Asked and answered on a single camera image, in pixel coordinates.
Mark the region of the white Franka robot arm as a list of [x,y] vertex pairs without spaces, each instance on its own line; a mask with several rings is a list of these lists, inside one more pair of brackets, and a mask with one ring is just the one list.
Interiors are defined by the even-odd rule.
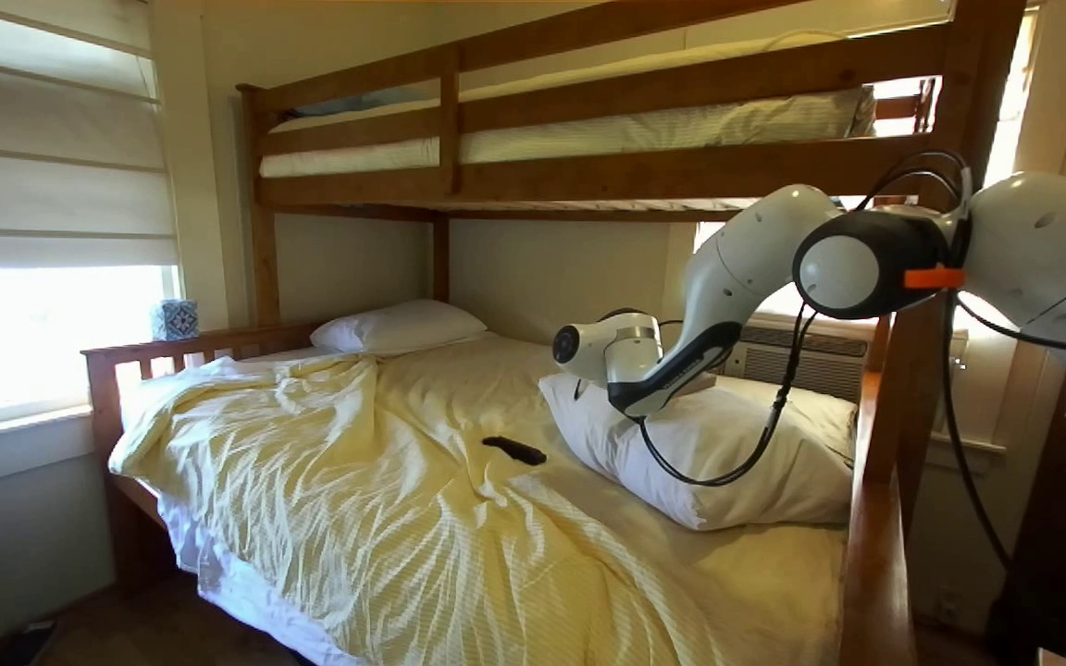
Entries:
[[1063,344],[1066,360],[1066,178],[1017,175],[946,215],[844,212],[814,186],[784,186],[688,257],[675,346],[658,344],[652,313],[622,312],[563,326],[551,360],[601,383],[614,409],[646,419],[722,363],[782,285],[830,317],[875,317],[967,288],[1022,333]]

